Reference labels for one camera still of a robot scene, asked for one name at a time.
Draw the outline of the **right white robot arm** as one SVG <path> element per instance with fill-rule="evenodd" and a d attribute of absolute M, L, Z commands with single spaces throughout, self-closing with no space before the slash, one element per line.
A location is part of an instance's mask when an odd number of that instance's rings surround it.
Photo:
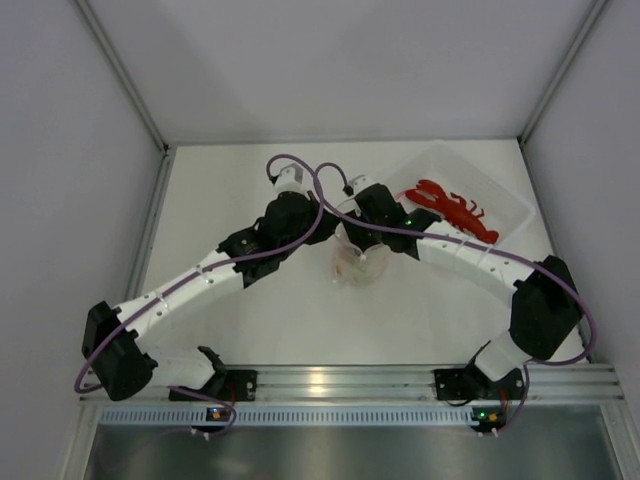
<path fill-rule="evenodd" d="M 459 375 L 463 398 L 487 399 L 505 377 L 531 360 L 550 360 L 582 319 L 567 265 L 549 255 L 541 262 L 499 255 L 437 214 L 408 212 L 390 190 L 366 176 L 346 187 L 355 207 L 344 227 L 350 240 L 388 247 L 397 254 L 452 271 L 502 301 L 508 328 L 488 341 Z"/>

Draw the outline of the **clear zip top bag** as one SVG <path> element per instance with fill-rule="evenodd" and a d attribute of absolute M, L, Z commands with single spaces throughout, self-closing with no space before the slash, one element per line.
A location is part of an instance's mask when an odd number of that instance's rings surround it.
<path fill-rule="evenodd" d="M 347 279 L 337 278 L 334 273 L 333 258 L 337 252 L 351 257 L 351 272 Z M 365 250 L 353 244 L 347 235 L 345 226 L 339 223 L 333 236 L 331 273 L 333 281 L 342 285 L 364 287 L 373 284 L 386 270 L 391 250 L 382 244 L 372 245 Z"/>

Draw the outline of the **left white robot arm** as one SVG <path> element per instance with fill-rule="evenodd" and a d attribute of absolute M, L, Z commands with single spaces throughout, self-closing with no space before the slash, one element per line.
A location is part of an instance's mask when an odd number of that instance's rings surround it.
<path fill-rule="evenodd" d="M 229 235 L 195 266 L 165 285 L 111 307 L 102 301 L 87 314 L 81 352 L 108 398 L 127 400 L 151 386 L 183 387 L 204 399 L 219 397 L 225 370 L 215 352 L 198 346 L 171 353 L 162 336 L 204 307 L 268 275 L 302 245 L 328 240 L 336 215 L 305 194 L 284 192 L 263 216 Z"/>

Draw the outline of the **red toy lobster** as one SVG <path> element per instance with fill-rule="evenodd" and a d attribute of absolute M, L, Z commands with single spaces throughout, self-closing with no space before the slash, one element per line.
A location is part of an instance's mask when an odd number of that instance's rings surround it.
<path fill-rule="evenodd" d="M 500 234 L 486 227 L 483 222 L 485 210 L 475 200 L 467 200 L 463 196 L 447 192 L 439 183 L 419 180 L 413 188 L 401 191 L 396 198 L 406 198 L 412 204 L 439 215 L 459 231 L 470 234 L 476 239 L 496 244 Z"/>

